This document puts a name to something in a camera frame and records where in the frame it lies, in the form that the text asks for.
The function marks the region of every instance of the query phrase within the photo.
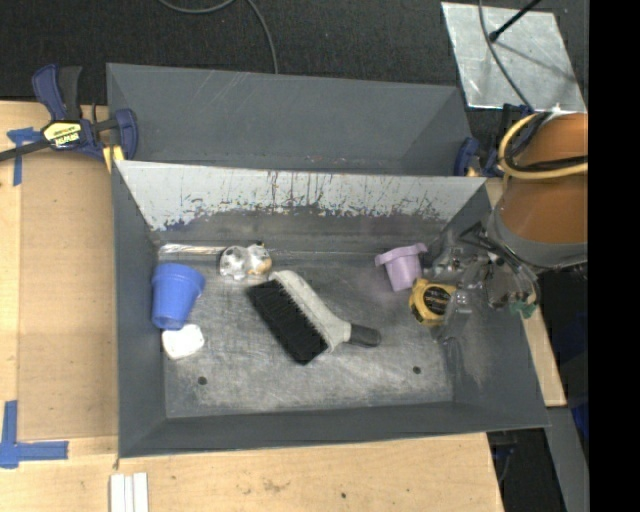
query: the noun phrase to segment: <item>white sponge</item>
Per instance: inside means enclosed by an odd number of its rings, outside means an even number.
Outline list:
[[[169,359],[182,359],[195,354],[204,346],[204,336],[200,327],[185,324],[179,331],[163,331],[162,346]]]

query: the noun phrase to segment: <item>gray plastic tray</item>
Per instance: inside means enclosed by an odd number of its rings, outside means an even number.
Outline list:
[[[489,211],[483,182],[117,162],[120,454],[545,425],[519,317],[481,305],[460,340],[435,344],[411,315],[408,291],[394,293],[374,266],[391,247],[429,245],[445,226],[460,232],[481,219]],[[245,299],[247,283],[218,275],[215,251],[163,250],[256,240],[272,251],[274,268],[300,272],[336,313],[379,328],[382,345],[342,345],[299,366]],[[161,260],[207,277],[190,318],[206,345],[177,362],[162,353],[150,321]]]

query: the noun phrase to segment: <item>bin floor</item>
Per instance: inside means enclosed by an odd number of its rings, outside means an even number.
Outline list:
[[[177,258],[206,277],[189,318],[206,343],[185,359],[165,357],[169,417],[452,401],[453,369],[443,347],[413,318],[410,290],[391,290],[375,254],[270,252],[273,270],[298,272],[335,314],[379,329],[381,345],[342,344],[302,366],[249,301],[250,282],[220,276],[215,255]]]

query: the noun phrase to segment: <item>wooden table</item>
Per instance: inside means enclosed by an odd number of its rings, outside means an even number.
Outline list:
[[[12,147],[7,130],[47,121],[37,103],[0,102],[0,150]],[[0,508],[106,511],[109,476],[144,471],[151,512],[503,510],[485,434],[118,460],[107,178],[98,162],[45,150],[13,187],[13,162],[0,164],[0,401],[18,398],[20,439],[71,438],[68,460],[0,469]],[[499,183],[488,187],[499,196]],[[47,280],[38,264],[62,275]],[[524,328],[546,404],[565,405],[540,314]]]

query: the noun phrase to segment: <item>tape measure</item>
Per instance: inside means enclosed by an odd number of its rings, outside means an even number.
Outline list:
[[[428,327],[442,324],[455,286],[416,279],[409,297],[409,308],[416,320]]]

